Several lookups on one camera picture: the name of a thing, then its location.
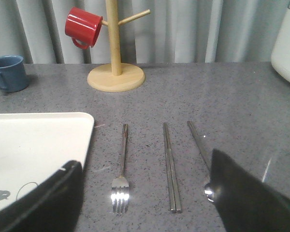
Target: mug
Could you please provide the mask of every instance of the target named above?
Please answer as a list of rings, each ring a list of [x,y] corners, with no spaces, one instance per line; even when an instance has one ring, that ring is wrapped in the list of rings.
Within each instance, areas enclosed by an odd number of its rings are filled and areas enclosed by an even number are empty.
[[[72,41],[77,47],[87,49],[96,43],[102,19],[102,16],[73,7],[68,14],[64,32],[72,37]]]
[[[29,85],[21,56],[0,57],[0,90],[6,93],[18,92]]]

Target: fork handle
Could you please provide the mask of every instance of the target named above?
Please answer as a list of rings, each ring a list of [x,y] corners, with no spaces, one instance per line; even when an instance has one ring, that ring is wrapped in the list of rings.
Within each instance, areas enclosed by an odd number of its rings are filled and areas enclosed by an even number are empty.
[[[126,145],[127,145],[127,137],[128,137],[128,125],[124,124],[122,127],[122,151],[121,151],[121,160],[120,160],[120,176],[124,176],[125,171],[125,157],[126,157]]]

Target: wooden mug holder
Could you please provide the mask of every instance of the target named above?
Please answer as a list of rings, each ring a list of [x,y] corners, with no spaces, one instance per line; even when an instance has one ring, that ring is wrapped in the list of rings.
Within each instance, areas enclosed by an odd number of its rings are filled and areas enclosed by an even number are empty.
[[[106,0],[108,21],[102,20],[101,24],[108,27],[111,64],[104,64],[90,71],[87,77],[90,86],[105,92],[123,92],[137,88],[144,82],[142,69],[132,64],[121,63],[119,26],[149,13],[150,10],[146,10],[118,21],[117,0]]]

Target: fork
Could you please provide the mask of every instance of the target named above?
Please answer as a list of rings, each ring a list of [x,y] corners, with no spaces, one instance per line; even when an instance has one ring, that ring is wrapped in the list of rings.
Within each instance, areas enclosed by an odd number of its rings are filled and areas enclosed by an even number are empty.
[[[124,124],[122,128],[122,153],[120,159],[121,171],[119,177],[112,181],[111,199],[113,212],[117,215],[126,213],[129,202],[129,182],[124,177],[127,137],[128,125]]]

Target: granite countertop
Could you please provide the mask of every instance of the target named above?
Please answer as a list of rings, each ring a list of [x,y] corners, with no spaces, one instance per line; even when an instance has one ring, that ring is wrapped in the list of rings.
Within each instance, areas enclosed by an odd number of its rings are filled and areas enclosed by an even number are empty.
[[[290,197],[290,84],[269,62],[139,65],[137,89],[106,93],[87,84],[92,64],[27,64],[30,86],[0,92],[0,113],[86,112],[95,129],[85,166],[77,232],[225,231],[203,194],[207,169],[187,126],[194,122],[208,154],[218,148],[258,179]],[[171,214],[164,157],[168,122],[182,214]],[[129,124],[128,211],[112,212],[122,124]]]

